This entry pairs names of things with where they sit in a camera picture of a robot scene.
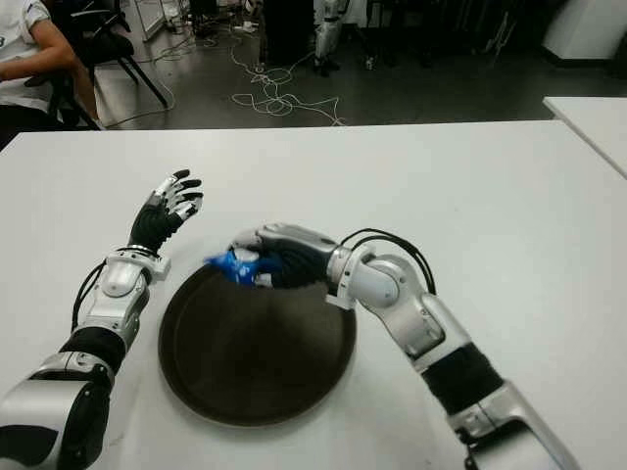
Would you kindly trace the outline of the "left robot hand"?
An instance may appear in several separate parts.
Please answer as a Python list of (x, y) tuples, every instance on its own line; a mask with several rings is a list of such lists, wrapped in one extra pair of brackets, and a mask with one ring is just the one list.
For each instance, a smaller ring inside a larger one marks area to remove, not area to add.
[(169, 175), (149, 195), (130, 229), (127, 245), (157, 255), (165, 243), (203, 204), (201, 179), (183, 169)]

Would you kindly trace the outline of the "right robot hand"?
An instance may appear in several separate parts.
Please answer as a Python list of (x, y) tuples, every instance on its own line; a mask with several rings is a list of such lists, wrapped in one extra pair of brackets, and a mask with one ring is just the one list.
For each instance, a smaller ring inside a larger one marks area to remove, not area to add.
[(237, 235), (230, 249), (238, 255), (257, 256), (255, 285), (294, 289), (324, 282), (338, 247), (336, 241), (308, 228), (268, 223)]

